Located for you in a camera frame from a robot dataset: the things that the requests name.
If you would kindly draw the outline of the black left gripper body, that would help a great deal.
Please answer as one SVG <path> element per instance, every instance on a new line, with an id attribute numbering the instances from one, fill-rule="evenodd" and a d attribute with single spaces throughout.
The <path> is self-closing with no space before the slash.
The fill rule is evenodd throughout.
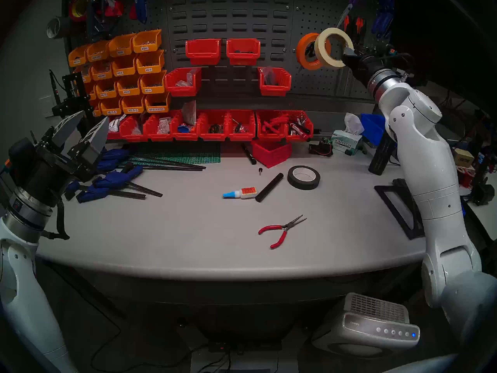
<path id="1" fill-rule="evenodd" d="M 15 189 L 45 205 L 56 205 L 71 174 L 41 156 L 31 141 L 15 143 Z"/>

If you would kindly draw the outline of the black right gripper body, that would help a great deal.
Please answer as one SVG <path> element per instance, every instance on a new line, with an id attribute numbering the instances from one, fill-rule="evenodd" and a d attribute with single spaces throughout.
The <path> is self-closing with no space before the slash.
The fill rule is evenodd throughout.
<path id="1" fill-rule="evenodd" d="M 356 48 L 359 55 L 359 65 L 357 69 L 351 69 L 353 76 L 368 87 L 370 82 L 380 71 L 386 72 L 388 77 L 394 77 L 391 63 L 386 62 L 388 46 L 379 46 L 376 49 Z"/>

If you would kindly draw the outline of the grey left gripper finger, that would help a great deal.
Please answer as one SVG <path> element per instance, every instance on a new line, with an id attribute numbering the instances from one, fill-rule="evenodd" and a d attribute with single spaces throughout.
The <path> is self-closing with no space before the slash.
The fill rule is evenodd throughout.
<path id="1" fill-rule="evenodd" d="M 77 128 L 85 113 L 79 111 L 62 119 L 56 126 L 51 126 L 41 138 L 41 146 L 49 151 L 62 151 L 66 140 Z"/>
<path id="2" fill-rule="evenodd" d="M 97 164 L 106 144 L 109 118 L 104 117 L 88 134 L 70 149 L 74 176 L 92 176 L 98 173 Z"/>

